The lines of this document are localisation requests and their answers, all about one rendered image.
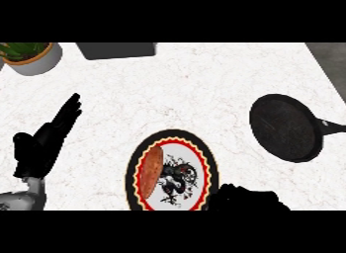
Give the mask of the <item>black rimmed patterned plate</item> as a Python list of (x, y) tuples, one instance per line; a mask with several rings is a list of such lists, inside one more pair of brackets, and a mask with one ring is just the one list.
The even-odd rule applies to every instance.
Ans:
[[(142, 170), (152, 148), (163, 150), (163, 173), (151, 196), (141, 189)], [(213, 154), (195, 134), (182, 129), (154, 133), (139, 144), (127, 167), (126, 192), (132, 211), (206, 211), (219, 190)]]

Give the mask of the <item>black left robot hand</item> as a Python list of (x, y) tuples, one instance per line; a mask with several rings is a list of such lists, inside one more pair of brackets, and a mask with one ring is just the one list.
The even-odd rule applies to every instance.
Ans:
[(16, 178), (43, 179), (55, 167), (64, 140), (81, 115), (80, 95), (73, 94), (62, 105), (55, 119), (45, 123), (34, 135), (18, 132), (13, 136)]

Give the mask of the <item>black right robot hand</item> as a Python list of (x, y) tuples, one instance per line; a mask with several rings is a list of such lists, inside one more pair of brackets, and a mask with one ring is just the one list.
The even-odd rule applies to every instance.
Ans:
[(223, 184), (209, 201), (210, 211), (288, 211), (274, 191), (250, 191), (234, 184)]

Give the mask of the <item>black frying pan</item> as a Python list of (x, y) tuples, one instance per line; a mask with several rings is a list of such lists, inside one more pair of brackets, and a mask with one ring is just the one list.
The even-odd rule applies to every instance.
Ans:
[(322, 150), (324, 137), (346, 132), (345, 125), (320, 119), (309, 107), (283, 94), (268, 94), (257, 99), (250, 125), (263, 148), (293, 163), (311, 161)]

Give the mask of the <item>dark grey box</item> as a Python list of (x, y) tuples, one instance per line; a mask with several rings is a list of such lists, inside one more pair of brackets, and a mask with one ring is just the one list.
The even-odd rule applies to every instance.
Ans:
[(79, 42), (79, 49), (87, 60), (154, 56), (154, 42)]

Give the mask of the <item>potted green plant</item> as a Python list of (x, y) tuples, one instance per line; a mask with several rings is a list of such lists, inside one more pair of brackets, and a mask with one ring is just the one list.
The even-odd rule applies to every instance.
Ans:
[(36, 76), (58, 66), (62, 48), (56, 42), (0, 42), (0, 57), (19, 74)]

